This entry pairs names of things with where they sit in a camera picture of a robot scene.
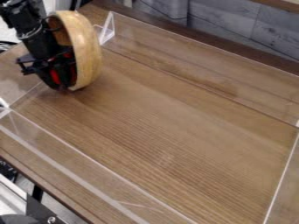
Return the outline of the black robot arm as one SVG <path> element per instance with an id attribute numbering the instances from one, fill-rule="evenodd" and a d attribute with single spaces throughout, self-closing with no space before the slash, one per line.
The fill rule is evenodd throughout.
<path id="1" fill-rule="evenodd" d="M 69 88 L 77 79 L 73 47 L 58 43 L 34 0 L 0 0 L 0 17 L 15 30 L 27 53 L 15 59 L 23 75 L 35 74 L 52 88 Z"/>

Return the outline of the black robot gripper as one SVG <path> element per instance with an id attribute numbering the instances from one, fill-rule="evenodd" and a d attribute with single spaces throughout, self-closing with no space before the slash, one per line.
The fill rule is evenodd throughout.
<path id="1" fill-rule="evenodd" d="M 18 57 L 14 63 L 21 68 L 23 75 L 37 74 L 41 81 L 52 89 L 57 89 L 58 85 L 54 83 L 50 70 L 57 66 L 57 74 L 60 80 L 60 87 L 69 88 L 74 85 L 77 79 L 77 68 L 74 52 L 72 50 L 62 50 L 49 58 L 35 59 L 29 53 Z"/>

